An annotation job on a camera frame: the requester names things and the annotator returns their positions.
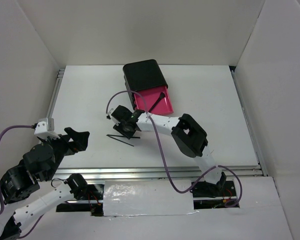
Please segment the right aluminium side rail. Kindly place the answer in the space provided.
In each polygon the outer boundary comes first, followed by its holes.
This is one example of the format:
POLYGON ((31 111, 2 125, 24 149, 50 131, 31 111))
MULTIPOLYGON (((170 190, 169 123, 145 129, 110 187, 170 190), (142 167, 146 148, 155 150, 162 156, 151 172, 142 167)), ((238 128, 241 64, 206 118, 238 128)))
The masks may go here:
POLYGON ((231 76, 232 76, 232 79, 233 79, 233 83, 234 83, 234 86, 235 86, 235 89, 236 89, 236 92, 237 92, 237 95, 238 95, 238 98, 239 98, 239 101, 240 101, 241 109, 242 109, 242 112, 243 112, 243 115, 244 115, 244 118, 245 118, 245 122, 246 122, 246 125, 247 125, 247 128, 248 128, 248 132, 249 132, 250 139, 251 139, 251 142, 252 142, 252 146, 253 146, 253 149, 254 149, 254 152, 255 152, 255 156, 257 158, 258 164, 260 165, 260 169, 262 171, 263 176, 268 177, 269 176, 269 171, 268 171, 267 166, 265 164, 262 150, 260 149, 260 146, 258 144, 256 135, 255 135, 253 127, 252 127, 252 122, 251 122, 250 117, 249 117, 247 104, 244 101, 242 91, 240 89, 239 83, 238 83, 237 78, 236 78, 236 74, 235 74, 236 67, 231 65, 231 66, 229 66, 229 69, 230 69, 230 73, 231 73, 231 76))

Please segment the white foil-taped cover plate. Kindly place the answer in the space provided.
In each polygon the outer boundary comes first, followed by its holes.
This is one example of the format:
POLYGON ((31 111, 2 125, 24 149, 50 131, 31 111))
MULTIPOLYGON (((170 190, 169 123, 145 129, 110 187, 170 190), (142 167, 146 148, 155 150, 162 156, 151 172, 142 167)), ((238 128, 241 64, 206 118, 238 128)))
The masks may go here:
POLYGON ((103 214, 107 217, 177 216, 194 212, 191 192, 177 192, 168 180, 104 184, 103 214))

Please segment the thin black eyeliner brush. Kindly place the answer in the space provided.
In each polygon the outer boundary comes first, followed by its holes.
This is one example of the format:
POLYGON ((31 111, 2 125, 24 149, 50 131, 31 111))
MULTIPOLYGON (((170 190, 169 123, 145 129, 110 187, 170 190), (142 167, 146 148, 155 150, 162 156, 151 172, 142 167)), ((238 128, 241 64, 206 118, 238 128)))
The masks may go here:
POLYGON ((125 142, 125 141, 123 141, 123 140, 120 140, 120 139, 118 139, 118 138, 116 138, 116 137, 114 137, 114 136, 108 135, 108 137, 111 138, 111 139, 113 139, 113 140, 116 140, 116 141, 118 141, 118 142, 120 142, 120 143, 123 143, 123 144, 126 144, 126 145, 128 145, 128 146, 134 147, 133 144, 128 143, 128 142, 125 142))

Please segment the black angled powder brush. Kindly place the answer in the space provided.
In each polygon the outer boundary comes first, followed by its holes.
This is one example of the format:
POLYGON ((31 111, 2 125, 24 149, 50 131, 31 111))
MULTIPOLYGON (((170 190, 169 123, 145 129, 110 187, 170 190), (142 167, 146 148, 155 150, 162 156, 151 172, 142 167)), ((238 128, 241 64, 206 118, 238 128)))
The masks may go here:
POLYGON ((158 99, 155 101, 155 103, 151 106, 151 108, 148 110, 150 113, 154 110, 154 108, 160 103, 162 99, 166 97, 164 92, 161 92, 158 99))

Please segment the thin black makeup brush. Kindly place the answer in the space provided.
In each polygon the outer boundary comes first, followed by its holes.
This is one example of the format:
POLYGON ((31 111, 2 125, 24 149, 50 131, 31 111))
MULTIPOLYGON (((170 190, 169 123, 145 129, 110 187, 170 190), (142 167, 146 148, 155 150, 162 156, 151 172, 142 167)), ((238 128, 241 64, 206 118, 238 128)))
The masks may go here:
POLYGON ((108 137, 117 137, 117 138, 125 138, 125 139, 140 139, 139 136, 131 136, 131 137, 127 137, 127 136, 124 136, 124 135, 116 135, 116 134, 106 134, 106 136, 108 137))

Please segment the black drawer organizer case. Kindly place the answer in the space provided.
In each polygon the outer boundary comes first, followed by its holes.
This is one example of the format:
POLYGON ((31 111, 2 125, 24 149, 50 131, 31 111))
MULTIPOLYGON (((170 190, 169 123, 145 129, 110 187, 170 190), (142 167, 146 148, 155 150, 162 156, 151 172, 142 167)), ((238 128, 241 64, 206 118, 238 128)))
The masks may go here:
POLYGON ((130 92, 132 108, 144 110, 145 99, 138 91, 160 86, 167 86, 166 79, 155 59, 148 59, 125 64, 122 68, 125 87, 130 92))

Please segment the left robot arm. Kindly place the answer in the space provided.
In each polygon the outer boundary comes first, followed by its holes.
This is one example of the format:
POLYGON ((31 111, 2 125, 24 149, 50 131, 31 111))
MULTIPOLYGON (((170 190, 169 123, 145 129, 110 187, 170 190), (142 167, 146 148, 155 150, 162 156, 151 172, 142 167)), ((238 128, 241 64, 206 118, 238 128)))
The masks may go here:
MULTIPOLYGON (((0 133, 0 142, 6 132, 21 125, 7 127, 0 133)), ((88 147, 90 133, 77 132, 70 127, 65 135, 48 136, 25 153, 18 165, 0 177, 0 240, 17 240, 33 220, 57 205, 71 199, 81 200, 89 195, 89 186, 79 173, 71 174, 47 195, 21 207, 25 200, 40 189, 40 182, 52 181, 62 160, 83 152, 88 147)))

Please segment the pink top drawer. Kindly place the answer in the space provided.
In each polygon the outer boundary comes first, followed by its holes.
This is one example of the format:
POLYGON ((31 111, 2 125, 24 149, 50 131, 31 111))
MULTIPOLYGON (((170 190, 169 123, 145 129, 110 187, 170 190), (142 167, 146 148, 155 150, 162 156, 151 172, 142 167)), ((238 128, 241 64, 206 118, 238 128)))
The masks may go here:
POLYGON ((150 113, 162 116, 174 113, 167 86, 140 90, 138 93, 144 98, 147 110, 150 113))

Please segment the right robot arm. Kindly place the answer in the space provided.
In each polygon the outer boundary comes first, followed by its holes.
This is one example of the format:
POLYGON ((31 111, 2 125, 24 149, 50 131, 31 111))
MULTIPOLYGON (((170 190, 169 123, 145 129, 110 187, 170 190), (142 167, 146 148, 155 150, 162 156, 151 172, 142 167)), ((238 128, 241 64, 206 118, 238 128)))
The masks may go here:
POLYGON ((225 190, 227 177, 212 157, 207 133, 189 114, 169 117, 140 109, 131 112, 119 105, 109 110, 106 118, 112 120, 113 129, 127 139, 131 139, 136 132, 154 132, 156 137, 159 134, 172 137, 181 153, 194 159, 198 165, 208 192, 218 196, 225 190))

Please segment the left aluminium side rail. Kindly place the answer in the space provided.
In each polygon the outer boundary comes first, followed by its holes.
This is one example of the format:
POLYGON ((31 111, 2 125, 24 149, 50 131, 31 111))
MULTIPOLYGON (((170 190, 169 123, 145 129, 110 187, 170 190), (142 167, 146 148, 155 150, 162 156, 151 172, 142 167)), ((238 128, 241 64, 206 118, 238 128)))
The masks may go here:
POLYGON ((60 90, 60 87, 61 87, 61 84, 62 84, 64 73, 65 73, 65 69, 60 69, 57 73, 53 93, 52 93, 50 103, 49 103, 49 107, 48 107, 48 110, 47 110, 47 115, 46 116, 48 118, 50 118, 53 115, 53 111, 54 111, 55 104, 56 104, 57 97, 58 97, 58 93, 59 93, 59 90, 60 90))

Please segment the aluminium front rail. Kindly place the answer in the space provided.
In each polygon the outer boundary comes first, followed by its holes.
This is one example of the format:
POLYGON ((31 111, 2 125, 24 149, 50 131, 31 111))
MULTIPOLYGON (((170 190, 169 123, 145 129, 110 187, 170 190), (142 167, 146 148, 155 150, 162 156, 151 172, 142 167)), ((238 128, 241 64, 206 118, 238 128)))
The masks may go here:
MULTIPOLYGON (((170 167, 173 179, 194 179, 202 175, 198 167, 170 167)), ((60 168, 55 177, 66 179, 72 174, 81 174, 86 180, 160 180, 167 178, 164 167, 151 168, 60 168)))

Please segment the aluminium side rail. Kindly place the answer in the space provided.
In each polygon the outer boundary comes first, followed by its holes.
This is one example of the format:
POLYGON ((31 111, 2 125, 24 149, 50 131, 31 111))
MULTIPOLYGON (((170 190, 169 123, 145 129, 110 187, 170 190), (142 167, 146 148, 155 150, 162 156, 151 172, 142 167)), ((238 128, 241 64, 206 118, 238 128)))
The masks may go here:
POLYGON ((62 84, 64 73, 65 73, 65 69, 60 69, 57 73, 53 93, 52 93, 50 103, 49 103, 49 107, 48 107, 48 110, 47 110, 47 115, 46 116, 48 118, 50 118, 53 115, 53 111, 54 111, 55 104, 56 104, 57 97, 58 97, 58 93, 59 93, 59 90, 60 90, 60 87, 61 87, 61 84, 62 84))
POLYGON ((238 98, 239 98, 239 101, 240 101, 241 109, 242 109, 242 112, 243 112, 243 115, 244 115, 244 118, 245 118, 245 122, 246 122, 246 125, 247 125, 247 128, 248 128, 248 132, 249 132, 250 139, 251 139, 251 142, 252 142, 252 146, 253 146, 253 149, 254 149, 254 152, 255 152, 255 156, 257 158, 258 164, 260 165, 260 169, 262 171, 263 176, 268 177, 269 176, 269 171, 268 171, 267 166, 265 164, 262 150, 260 149, 260 146, 258 144, 256 135, 255 135, 253 127, 252 127, 252 122, 251 122, 250 117, 249 117, 247 104, 244 101, 242 91, 240 89, 239 83, 238 83, 237 78, 236 78, 236 74, 235 74, 236 67, 231 65, 231 66, 229 66, 229 69, 230 69, 230 73, 231 73, 231 76, 232 76, 232 79, 233 79, 233 83, 234 83, 234 86, 235 86, 235 89, 236 89, 236 92, 237 92, 237 95, 238 95, 238 98))

